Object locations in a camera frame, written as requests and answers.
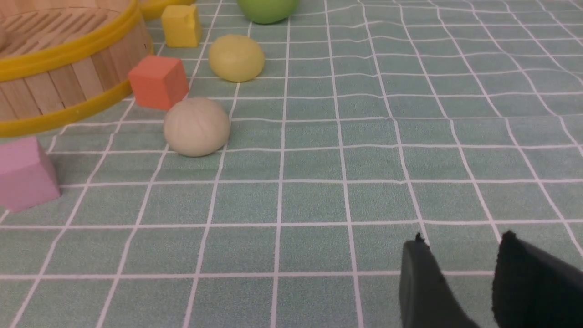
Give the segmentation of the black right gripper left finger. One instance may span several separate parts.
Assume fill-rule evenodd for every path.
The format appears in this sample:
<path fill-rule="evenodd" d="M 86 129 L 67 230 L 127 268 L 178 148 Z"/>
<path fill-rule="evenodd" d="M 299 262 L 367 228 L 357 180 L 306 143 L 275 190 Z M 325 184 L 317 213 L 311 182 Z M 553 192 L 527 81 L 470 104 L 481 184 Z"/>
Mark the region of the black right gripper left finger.
<path fill-rule="evenodd" d="M 403 328 L 476 328 L 450 290 L 421 233 L 402 249 L 399 282 Z"/>

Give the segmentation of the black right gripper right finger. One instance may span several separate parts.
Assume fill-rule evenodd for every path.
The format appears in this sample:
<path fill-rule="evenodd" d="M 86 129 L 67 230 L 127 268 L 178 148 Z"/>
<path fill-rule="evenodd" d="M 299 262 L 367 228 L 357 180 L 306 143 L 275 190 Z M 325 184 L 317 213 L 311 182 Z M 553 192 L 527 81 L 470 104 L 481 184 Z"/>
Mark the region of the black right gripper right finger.
<path fill-rule="evenodd" d="M 498 248 L 492 310 L 500 328 L 580 328 L 582 272 L 507 231 Z"/>

